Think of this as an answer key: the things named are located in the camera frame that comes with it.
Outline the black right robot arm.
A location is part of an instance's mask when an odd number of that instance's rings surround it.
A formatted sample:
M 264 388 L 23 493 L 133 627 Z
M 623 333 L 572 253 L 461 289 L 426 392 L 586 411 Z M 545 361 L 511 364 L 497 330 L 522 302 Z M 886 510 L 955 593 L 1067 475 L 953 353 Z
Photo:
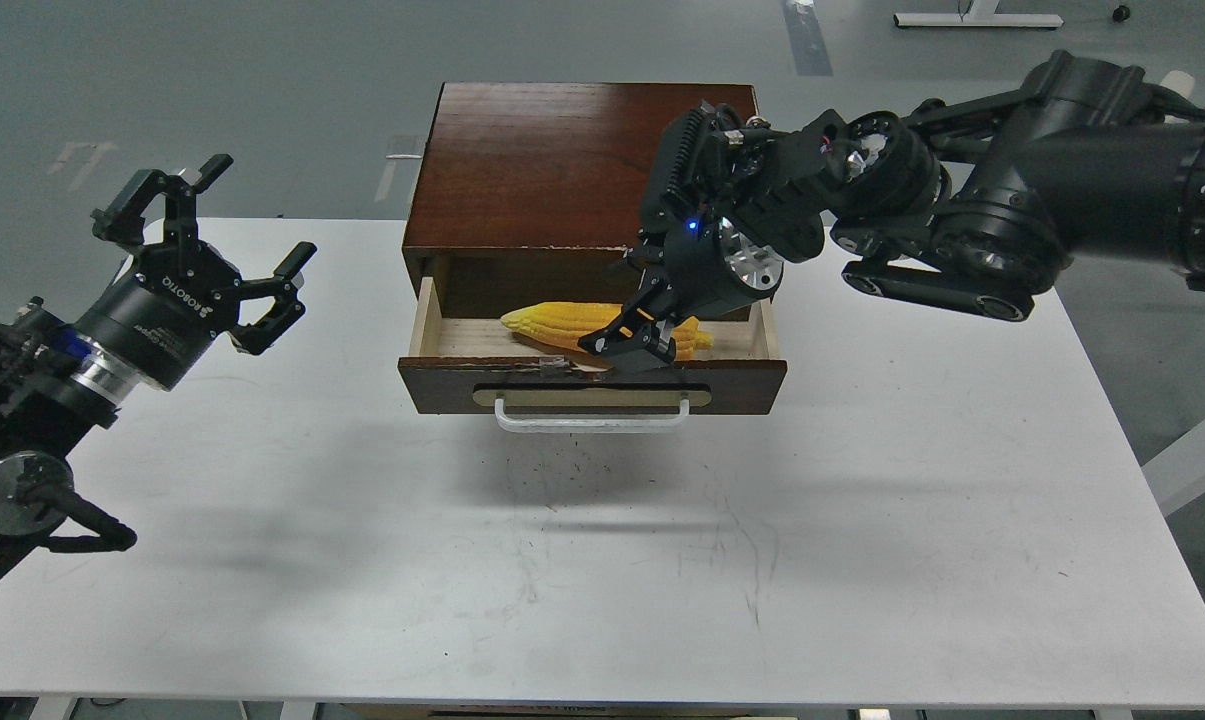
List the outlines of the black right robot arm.
M 1003 321 L 1077 255 L 1164 262 L 1205 293 L 1205 108 L 1066 51 L 907 117 L 781 132 L 703 102 L 662 132 L 639 216 L 637 293 L 578 340 L 622 373 L 672 364 L 675 327 L 772 297 L 825 240 L 858 291 Z

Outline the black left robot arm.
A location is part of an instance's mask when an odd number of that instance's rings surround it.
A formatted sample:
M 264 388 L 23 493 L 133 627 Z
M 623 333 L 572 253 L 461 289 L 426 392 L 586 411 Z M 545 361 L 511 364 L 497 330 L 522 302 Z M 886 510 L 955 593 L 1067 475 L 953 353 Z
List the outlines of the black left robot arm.
M 204 242 L 198 199 L 233 158 L 217 154 L 196 181 L 141 169 L 93 234 L 130 264 L 72 323 L 30 299 L 0 323 L 0 579 L 31 551 L 127 551 L 136 533 L 76 491 L 67 454 L 94 427 L 110 427 L 139 384 L 167 391 L 214 340 L 243 354 L 268 352 L 304 314 L 302 266 L 315 243 L 296 243 L 268 278 L 246 279 Z

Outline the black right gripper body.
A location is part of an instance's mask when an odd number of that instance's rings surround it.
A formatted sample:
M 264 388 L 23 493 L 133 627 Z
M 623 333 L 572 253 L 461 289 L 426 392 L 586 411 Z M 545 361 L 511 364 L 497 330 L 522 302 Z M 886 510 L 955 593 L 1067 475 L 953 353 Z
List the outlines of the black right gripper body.
M 683 222 L 669 231 L 637 231 L 627 260 L 640 268 L 625 323 L 715 319 L 771 299 L 784 260 L 730 222 Z

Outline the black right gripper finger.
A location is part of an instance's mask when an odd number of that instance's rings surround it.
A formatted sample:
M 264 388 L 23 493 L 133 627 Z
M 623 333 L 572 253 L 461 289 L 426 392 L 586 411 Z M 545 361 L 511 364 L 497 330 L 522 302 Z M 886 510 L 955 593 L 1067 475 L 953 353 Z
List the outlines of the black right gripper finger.
M 701 320 L 694 315 L 656 320 L 634 311 L 622 318 L 619 340 L 612 342 L 612 366 L 621 373 L 643 373 L 692 360 L 701 348 Z
M 617 315 L 598 331 L 584 334 L 576 346 L 594 356 L 612 359 L 612 342 L 619 340 L 622 318 L 634 311 L 642 311 L 652 319 L 662 320 L 672 314 L 672 291 L 668 284 L 643 284 L 637 293 L 621 306 Z

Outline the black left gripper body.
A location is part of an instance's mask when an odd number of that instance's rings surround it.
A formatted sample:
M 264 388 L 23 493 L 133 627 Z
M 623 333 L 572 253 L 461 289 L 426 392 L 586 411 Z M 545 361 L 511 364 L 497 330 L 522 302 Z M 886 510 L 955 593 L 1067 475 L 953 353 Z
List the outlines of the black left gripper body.
M 153 386 L 172 389 L 214 336 L 236 324 L 239 309 L 214 293 L 241 279 L 237 266 L 212 246 L 195 250 L 192 266 L 182 268 L 176 244 L 145 244 L 74 327 Z

